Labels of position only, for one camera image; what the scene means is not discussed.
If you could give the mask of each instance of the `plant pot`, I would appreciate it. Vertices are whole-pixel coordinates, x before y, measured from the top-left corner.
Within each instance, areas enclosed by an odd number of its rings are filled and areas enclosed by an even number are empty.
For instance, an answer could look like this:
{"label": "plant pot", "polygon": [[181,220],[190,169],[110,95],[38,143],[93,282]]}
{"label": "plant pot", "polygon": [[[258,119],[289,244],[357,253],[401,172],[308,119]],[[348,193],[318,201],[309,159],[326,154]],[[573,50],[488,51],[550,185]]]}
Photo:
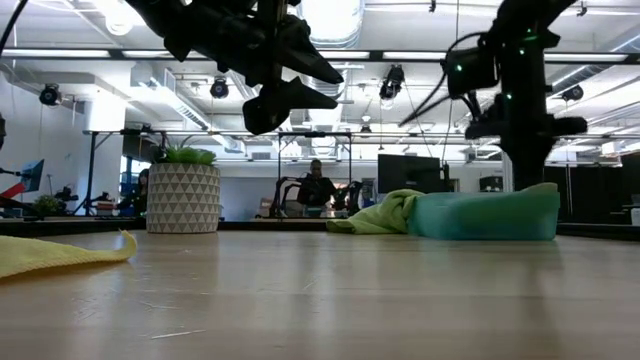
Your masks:
{"label": "plant pot", "polygon": [[149,169],[147,232],[202,234],[218,229],[220,170],[192,164],[153,164]]}

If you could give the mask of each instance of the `yellow cloth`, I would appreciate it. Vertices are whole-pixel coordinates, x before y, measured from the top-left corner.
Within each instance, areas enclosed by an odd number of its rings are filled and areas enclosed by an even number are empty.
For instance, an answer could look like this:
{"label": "yellow cloth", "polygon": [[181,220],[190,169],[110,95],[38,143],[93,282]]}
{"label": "yellow cloth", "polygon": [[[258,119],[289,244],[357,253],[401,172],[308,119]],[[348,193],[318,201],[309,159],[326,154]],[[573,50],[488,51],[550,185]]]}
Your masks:
{"label": "yellow cloth", "polygon": [[136,254],[136,240],[122,232],[119,250],[86,250],[50,241],[0,236],[0,278],[55,266],[124,261]]}
{"label": "yellow cloth", "polygon": [[329,220],[329,232],[368,235],[406,234],[413,203],[421,192],[405,189],[392,191],[382,203],[370,206],[346,220]]}

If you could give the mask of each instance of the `computer monitor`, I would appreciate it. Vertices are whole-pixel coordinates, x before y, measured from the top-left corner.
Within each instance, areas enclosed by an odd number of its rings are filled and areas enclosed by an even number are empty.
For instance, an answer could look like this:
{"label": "computer monitor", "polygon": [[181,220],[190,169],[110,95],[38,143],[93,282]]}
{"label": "computer monitor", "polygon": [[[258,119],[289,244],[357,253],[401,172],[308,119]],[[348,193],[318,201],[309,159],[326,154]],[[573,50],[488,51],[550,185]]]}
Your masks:
{"label": "computer monitor", "polygon": [[378,193],[413,189],[425,194],[446,191],[440,178],[440,159],[378,155]]}
{"label": "computer monitor", "polygon": [[42,170],[44,169],[44,159],[27,163],[20,173],[22,179],[20,182],[24,184],[26,192],[34,192],[40,190],[40,180],[42,179]]}

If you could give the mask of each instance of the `table surface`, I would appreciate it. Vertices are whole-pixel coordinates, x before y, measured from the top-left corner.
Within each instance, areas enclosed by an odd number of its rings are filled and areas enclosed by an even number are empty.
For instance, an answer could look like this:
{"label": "table surface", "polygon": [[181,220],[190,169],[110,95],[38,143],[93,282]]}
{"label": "table surface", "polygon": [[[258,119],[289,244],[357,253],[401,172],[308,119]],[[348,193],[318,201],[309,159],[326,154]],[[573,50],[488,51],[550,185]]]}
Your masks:
{"label": "table surface", "polygon": [[[640,247],[147,235],[129,262],[0,280],[3,359],[633,359]],[[119,234],[50,238],[91,249]]]}

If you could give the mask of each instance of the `man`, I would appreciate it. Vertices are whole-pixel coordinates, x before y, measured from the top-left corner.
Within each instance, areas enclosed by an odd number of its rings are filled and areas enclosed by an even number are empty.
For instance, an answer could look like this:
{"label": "man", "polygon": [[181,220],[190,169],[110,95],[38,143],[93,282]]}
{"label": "man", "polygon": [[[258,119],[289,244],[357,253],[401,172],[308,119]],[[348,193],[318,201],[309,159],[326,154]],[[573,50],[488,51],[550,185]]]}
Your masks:
{"label": "man", "polygon": [[311,161],[311,174],[302,181],[298,191],[298,202],[306,206],[324,206],[336,192],[329,178],[322,177],[322,162]]}

